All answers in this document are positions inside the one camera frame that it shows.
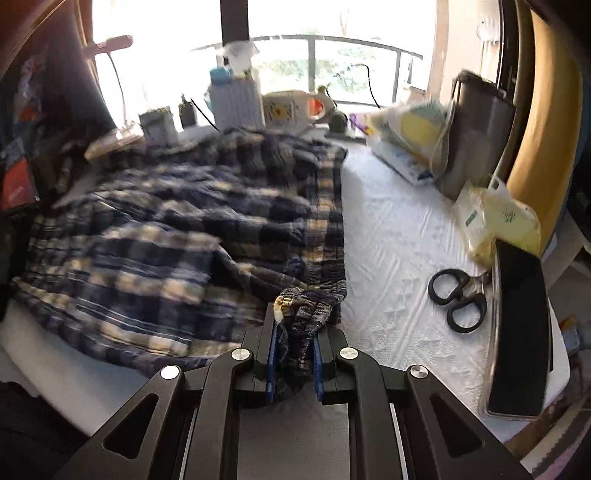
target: smartphone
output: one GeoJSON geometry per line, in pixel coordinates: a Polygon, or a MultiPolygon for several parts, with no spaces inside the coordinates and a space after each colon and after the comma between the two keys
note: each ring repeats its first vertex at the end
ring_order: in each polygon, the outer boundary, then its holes
{"type": "Polygon", "coordinates": [[[495,240],[492,332],[481,413],[534,419],[544,409],[551,365],[550,311],[535,255],[495,240]]]}

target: black scissors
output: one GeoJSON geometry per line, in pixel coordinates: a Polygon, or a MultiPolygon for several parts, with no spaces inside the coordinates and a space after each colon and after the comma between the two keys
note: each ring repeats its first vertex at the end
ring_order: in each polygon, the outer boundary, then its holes
{"type": "Polygon", "coordinates": [[[485,286],[487,285],[487,283],[490,282],[490,280],[490,271],[487,271],[477,277],[471,277],[463,270],[458,270],[457,268],[446,268],[445,270],[441,270],[431,277],[431,280],[429,281],[429,286],[427,287],[427,292],[429,294],[429,298],[432,301],[434,301],[437,305],[449,304],[446,319],[447,324],[453,331],[457,333],[470,333],[476,330],[486,317],[486,296],[484,292],[485,286]],[[442,298],[439,295],[437,295],[437,293],[435,292],[435,288],[433,287],[435,281],[443,275],[450,275],[457,280],[457,287],[454,288],[453,291],[445,298],[442,298]],[[474,283],[477,284],[476,290],[465,296],[464,289],[474,283]],[[456,323],[456,321],[453,318],[453,314],[454,312],[461,310],[462,308],[467,307],[470,304],[474,305],[478,309],[480,317],[474,325],[471,325],[469,327],[462,327],[456,323]]]}

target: trash bin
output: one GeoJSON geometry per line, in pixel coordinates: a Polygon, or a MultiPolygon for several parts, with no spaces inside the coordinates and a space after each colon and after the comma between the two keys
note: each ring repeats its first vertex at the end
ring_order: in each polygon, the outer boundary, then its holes
{"type": "Polygon", "coordinates": [[[456,111],[449,131],[447,168],[437,187],[456,200],[467,180],[488,186],[509,138],[515,107],[503,90],[468,70],[454,79],[452,98],[456,111]]]}

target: plastic bag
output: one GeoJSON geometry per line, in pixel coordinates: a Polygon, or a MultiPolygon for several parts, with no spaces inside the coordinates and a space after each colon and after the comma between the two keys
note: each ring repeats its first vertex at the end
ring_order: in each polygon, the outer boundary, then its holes
{"type": "Polygon", "coordinates": [[[468,257],[486,267],[494,262],[493,240],[500,238],[533,255],[540,254],[541,229],[535,212],[511,198],[505,185],[484,189],[466,183],[453,206],[468,257]]]}
{"type": "Polygon", "coordinates": [[[427,99],[396,103],[368,115],[368,121],[382,140],[404,147],[438,175],[447,165],[447,132],[453,112],[453,101],[445,106],[427,99]]]}

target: blue gripper pad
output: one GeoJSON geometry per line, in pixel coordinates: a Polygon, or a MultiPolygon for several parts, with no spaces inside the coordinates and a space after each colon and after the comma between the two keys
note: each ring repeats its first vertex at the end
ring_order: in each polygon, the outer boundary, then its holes
{"type": "Polygon", "coordinates": [[[316,392],[316,398],[319,402],[324,400],[324,383],[322,381],[322,357],[320,356],[320,344],[318,343],[318,337],[314,338],[313,343],[314,349],[314,391],[316,392]]]}
{"type": "Polygon", "coordinates": [[[273,323],[273,332],[271,334],[271,345],[269,346],[269,359],[267,361],[267,403],[273,403],[275,395],[275,361],[277,352],[277,325],[273,323]]]}

